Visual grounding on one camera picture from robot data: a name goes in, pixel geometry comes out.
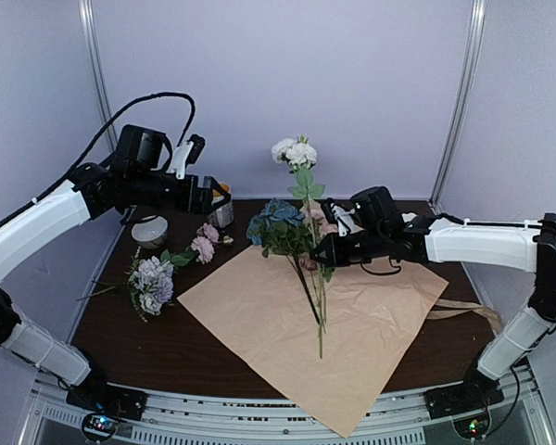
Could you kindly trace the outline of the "blue hydrangea stem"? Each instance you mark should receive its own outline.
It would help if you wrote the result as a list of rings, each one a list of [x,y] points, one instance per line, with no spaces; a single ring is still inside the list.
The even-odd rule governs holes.
[[[253,246],[261,248],[264,259],[271,255],[286,258],[302,285],[315,322],[320,325],[322,318],[313,301],[302,265],[311,248],[311,231],[302,211],[285,200],[273,198],[258,215],[251,218],[246,238]]]

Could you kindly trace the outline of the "white rose stem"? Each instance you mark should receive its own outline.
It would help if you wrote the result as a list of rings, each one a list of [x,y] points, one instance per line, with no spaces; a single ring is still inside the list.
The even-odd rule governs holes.
[[[301,210],[307,202],[318,202],[318,199],[323,196],[325,185],[314,180],[312,169],[317,163],[318,154],[310,145],[309,138],[301,135],[295,139],[282,139],[272,146],[271,153],[272,160],[284,165],[294,176],[295,184],[289,187],[288,191],[292,198],[300,201],[300,205],[289,203]],[[305,269],[304,272],[312,295],[309,276]]]

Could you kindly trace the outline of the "green and peach wrapping paper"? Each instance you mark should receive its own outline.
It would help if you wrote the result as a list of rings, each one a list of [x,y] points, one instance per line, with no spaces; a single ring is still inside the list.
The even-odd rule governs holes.
[[[250,247],[179,301],[284,397],[348,437],[447,285],[409,262],[391,276],[339,268],[326,287],[327,321],[318,325],[288,260]]]

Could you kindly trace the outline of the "lavender hydrangea stem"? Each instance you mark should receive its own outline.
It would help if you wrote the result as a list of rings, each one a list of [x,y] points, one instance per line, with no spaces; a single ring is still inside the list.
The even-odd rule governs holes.
[[[172,255],[164,250],[160,256],[142,258],[142,249],[138,247],[132,256],[127,279],[121,284],[105,285],[103,289],[93,292],[91,299],[111,291],[125,290],[138,317],[144,323],[148,316],[160,316],[164,306],[171,304],[174,292],[173,274],[175,265]]]

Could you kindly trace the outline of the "beige ribbon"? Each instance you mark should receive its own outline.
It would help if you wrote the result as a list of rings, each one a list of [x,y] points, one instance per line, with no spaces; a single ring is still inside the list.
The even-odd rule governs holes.
[[[499,314],[488,306],[471,302],[439,298],[426,315],[427,320],[444,320],[472,313],[485,319],[495,334],[499,334],[503,323]]]

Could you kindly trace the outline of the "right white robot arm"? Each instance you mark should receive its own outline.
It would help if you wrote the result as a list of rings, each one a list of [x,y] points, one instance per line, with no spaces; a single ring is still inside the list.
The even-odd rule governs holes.
[[[532,296],[473,361],[463,381],[424,395],[431,418],[502,401],[499,379],[556,330],[556,213],[524,222],[472,222],[447,213],[415,216],[401,212],[384,186],[360,191],[351,203],[350,210],[333,200],[322,204],[338,231],[310,253],[319,264],[347,267],[387,257],[497,265],[535,275]]]

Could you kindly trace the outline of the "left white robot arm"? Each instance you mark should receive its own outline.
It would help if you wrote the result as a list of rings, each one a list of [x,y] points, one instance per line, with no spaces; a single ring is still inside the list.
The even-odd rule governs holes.
[[[109,210],[149,206],[210,214],[231,200],[212,177],[185,172],[205,145],[194,134],[172,147],[166,134],[127,124],[109,162],[85,163],[66,173],[54,191],[0,227],[0,286],[21,263],[68,230]],[[10,350],[72,388],[96,412],[108,410],[115,393],[107,377],[85,354],[54,338],[17,311],[0,287],[0,348]]]

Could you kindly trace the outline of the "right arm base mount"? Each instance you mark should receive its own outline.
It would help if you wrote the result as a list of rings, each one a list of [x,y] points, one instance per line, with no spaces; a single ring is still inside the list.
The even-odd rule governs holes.
[[[458,436],[470,441],[487,436],[492,427],[490,408],[504,401],[500,389],[483,390],[466,383],[432,388],[423,395],[432,420],[449,417]]]

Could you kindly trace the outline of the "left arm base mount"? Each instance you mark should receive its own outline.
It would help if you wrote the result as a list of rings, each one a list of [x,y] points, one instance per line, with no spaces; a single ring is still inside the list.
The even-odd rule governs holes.
[[[67,388],[66,403],[84,409],[81,432],[94,443],[112,439],[130,421],[140,421],[147,394],[141,390],[105,386],[100,396],[89,395],[77,387]]]

